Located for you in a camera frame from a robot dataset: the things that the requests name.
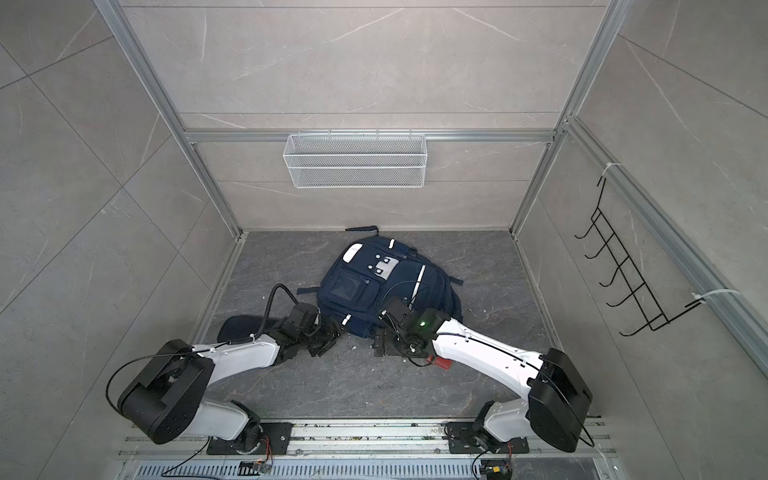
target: gray tile wall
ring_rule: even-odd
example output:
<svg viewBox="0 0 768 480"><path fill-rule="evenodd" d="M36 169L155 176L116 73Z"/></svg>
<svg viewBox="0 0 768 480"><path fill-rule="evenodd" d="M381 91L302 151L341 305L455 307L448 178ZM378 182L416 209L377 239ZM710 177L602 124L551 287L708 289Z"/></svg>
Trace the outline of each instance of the gray tile wall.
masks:
<svg viewBox="0 0 768 480"><path fill-rule="evenodd" d="M541 142L429 145L423 188L297 189L282 143L205 143L200 151L245 229L507 230Z"/></svg>
<svg viewBox="0 0 768 480"><path fill-rule="evenodd" d="M565 350L594 393L629 478L760 478L768 465L768 381L706 306L632 337L643 317L590 224L601 169L574 143L558 159L520 236ZM609 184L601 207L662 308L682 311L694 288ZM607 227L600 223L603 232ZM631 268L625 269L639 284ZM642 304L654 315L647 293Z"/></svg>
<svg viewBox="0 0 768 480"><path fill-rule="evenodd" d="M190 128L552 128L597 0L131 0ZM279 144L202 144L246 229L506 230L542 144L431 144L422 189L297 190Z"/></svg>
<svg viewBox="0 0 768 480"><path fill-rule="evenodd" d="M108 475L107 378L190 334L232 238L169 137L89 0L3 3L0 478Z"/></svg>
<svg viewBox="0 0 768 480"><path fill-rule="evenodd" d="M127 5L185 121L219 128L553 127L605 10L578 0Z"/></svg>
<svg viewBox="0 0 768 480"><path fill-rule="evenodd" d="M768 319L766 20L766 2L635 2L580 116Z"/></svg>

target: backpack handle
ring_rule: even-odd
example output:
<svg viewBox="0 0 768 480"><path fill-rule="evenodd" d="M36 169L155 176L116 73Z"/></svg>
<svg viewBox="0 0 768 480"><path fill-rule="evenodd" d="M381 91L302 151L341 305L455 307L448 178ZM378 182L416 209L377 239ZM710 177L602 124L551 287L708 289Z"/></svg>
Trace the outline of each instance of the backpack handle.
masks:
<svg viewBox="0 0 768 480"><path fill-rule="evenodd" d="M379 236L379 228L376 225L369 225L367 227L352 227L352 228L345 228L345 232L376 232L376 236Z"/></svg>

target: white wire mesh basket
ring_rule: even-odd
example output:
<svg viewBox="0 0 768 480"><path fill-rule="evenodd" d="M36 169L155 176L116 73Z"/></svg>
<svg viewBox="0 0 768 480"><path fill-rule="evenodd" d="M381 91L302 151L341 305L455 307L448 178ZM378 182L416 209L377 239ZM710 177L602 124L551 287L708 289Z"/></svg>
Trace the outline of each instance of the white wire mesh basket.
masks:
<svg viewBox="0 0 768 480"><path fill-rule="evenodd" d="M423 187L422 134L294 134L283 158L296 188Z"/></svg>

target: black cable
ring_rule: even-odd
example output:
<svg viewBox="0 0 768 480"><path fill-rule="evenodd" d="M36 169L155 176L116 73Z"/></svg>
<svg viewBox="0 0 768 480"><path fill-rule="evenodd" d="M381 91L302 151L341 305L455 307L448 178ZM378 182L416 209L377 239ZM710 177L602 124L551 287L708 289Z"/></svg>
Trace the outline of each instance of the black cable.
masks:
<svg viewBox="0 0 768 480"><path fill-rule="evenodd" d="M208 437L208 440L206 440L205 445L201 446L200 450L197 450L195 453L193 453L190 458L187 458L186 460L184 460L179 465L176 465L174 467L170 467L168 470L166 470L165 472L161 473L160 476L163 477L163 478L208 478L210 480L221 480L221 478L219 478L219 477L211 477L209 475L168 475L168 472L172 472L173 470L181 467L183 464L189 462L192 458L195 458L198 453L202 452L208 446L209 443L210 443L210 437Z"/></svg>
<svg viewBox="0 0 768 480"><path fill-rule="evenodd" d="M472 470L472 475L474 475L477 480L480 480L480 477L478 477L478 474L475 473L475 462L478 461L478 458L482 457L488 452L490 452L490 450L485 450L484 452L479 453L478 456L476 456L475 459L472 460L472 466L469 467L469 469Z"/></svg>
<svg viewBox="0 0 768 480"><path fill-rule="evenodd" d="M418 280L403 280L402 282L398 282L398 283L395 283L394 285L392 285L392 286L389 288L389 290L387 290L387 291L386 291L386 293L385 293L385 294L384 294L384 296L382 297L382 301L386 301L386 296L387 296L387 295L389 295L389 292L391 292L391 291L392 291L392 289L393 289L393 288L395 288L396 286L398 286L398 285L402 285L402 284L404 284L404 283L416 283L416 282L418 282Z"/></svg>
<svg viewBox="0 0 768 480"><path fill-rule="evenodd" d="M218 345L214 345L214 347L213 347L213 348L218 348L218 347L220 347L220 346L223 346L223 345L227 345L228 343L229 343L229 342L222 342L222 343L219 343ZM115 376L116 376L116 375L117 375L117 374L118 374L118 373L119 373L119 372L120 372L122 369L124 369L125 367L129 366L130 364L132 364L132 363L135 363L135 362L138 362L139 360L153 359L153 358L156 358L156 357L158 357L158 356L180 356L180 357L184 357L184 356L186 356L186 355L192 355L192 354L194 354L194 353L202 353L202 352L208 352L209 350L210 350L210 349L205 349L205 350L197 350L197 351L193 351L193 352L177 352L177 353L156 353L156 354L154 354L154 355L145 355L145 356L140 356L140 357L139 357L139 358L137 358L137 359L133 359L133 360L131 360L130 362L126 362L126 363L124 363L124 364L123 364L123 365L122 365L122 366L121 366L119 369L115 370L115 371L114 371L114 373L112 374L112 376L111 376L111 377L109 377L109 380L107 380L107 386L106 386L106 388L104 388L104 396L107 398L107 403L109 404L109 406L110 406L110 407L112 407L112 409L113 409L115 412L117 412L117 413L118 413L118 415L120 415L120 416L122 416L122 415L123 415L123 412L122 412L120 409L118 409L116 406L114 406L114 403L112 403L112 401L109 399L109 385L111 385L111 384L112 384L112 380L114 380L114 377L115 377Z"/></svg>
<svg viewBox="0 0 768 480"><path fill-rule="evenodd" d="M463 338L464 340L471 340L471 341L473 341L473 342L481 343L481 344L483 344L483 345L485 345L485 346L489 346L489 347L491 347L491 348L492 348L492 349L494 349L494 350L498 350L498 351L499 351L499 352L501 352L501 353L506 353L507 355L509 355L509 356L510 356L510 357L512 357L513 359L515 359L515 360L519 361L520 363L524 363L525 365L527 365L527 366L530 366L531 368L538 370L538 368L536 368L535 366L533 366L533 365L531 365L530 363L526 362L525 360L523 360L523 359L522 359L522 358L520 358L519 356L516 356L514 353L510 353L510 352L508 352L508 351L506 351L506 350L504 350L504 349L502 349L502 348L499 348L499 347L497 347L497 346L495 346L495 345L492 345L491 343L483 342L482 340L480 340L480 339L476 339L476 338L475 338L475 337L473 337L473 336L470 336L470 337L468 338L466 335L462 335L461 333L439 333L439 334L438 334L438 336L443 336L443 335L448 335L448 336L457 336L457 337L459 337L459 338Z"/></svg>
<svg viewBox="0 0 768 480"><path fill-rule="evenodd" d="M256 333L253 334L253 338L257 339L261 336L261 333L264 331L264 325L266 325L266 321L270 318L270 311L272 310L272 301L275 299L275 293L277 292L277 289L282 289L285 293L288 294L290 299L293 301L293 305L298 305L299 300L296 300L296 297L291 293L290 290L288 290L288 287L283 285L282 283L277 283L275 286L272 287L272 290L270 291L270 296L266 299L266 307L264 308L264 318L259 325L259 329Z"/></svg>
<svg viewBox="0 0 768 480"><path fill-rule="evenodd" d="M412 364L416 365L416 366L430 366L430 365L432 365L432 364L435 362L435 360L436 360L436 359L437 359L437 356L434 356L434 355L433 355L433 356L432 356L432 359L431 359L431 360L429 360L429 363L425 363L424 365L419 365L418 363L414 362L414 361L413 361L413 359L412 359L411 357L408 357L408 361L409 361L410 363L412 363Z"/></svg>

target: gray marble floor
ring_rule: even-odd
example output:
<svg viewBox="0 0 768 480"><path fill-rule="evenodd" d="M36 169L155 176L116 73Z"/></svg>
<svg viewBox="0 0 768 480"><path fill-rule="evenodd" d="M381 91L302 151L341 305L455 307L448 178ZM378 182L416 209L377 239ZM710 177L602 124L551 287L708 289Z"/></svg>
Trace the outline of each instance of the gray marble floor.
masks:
<svg viewBox="0 0 768 480"><path fill-rule="evenodd" d="M292 290L319 285L344 247L370 233L251 233L208 336L238 313L262 314L274 283ZM465 324L514 346L546 351L550 341L523 266L506 232L396 232L395 237L463 279L457 286ZM278 294L273 316L290 301ZM314 301L314 295L302 300ZM346 334L323 357L295 359L213 384L208 396L235 399L264 418L474 416L483 403L515 394L473 369L417 368L401 358L375 358L370 340Z"/></svg>

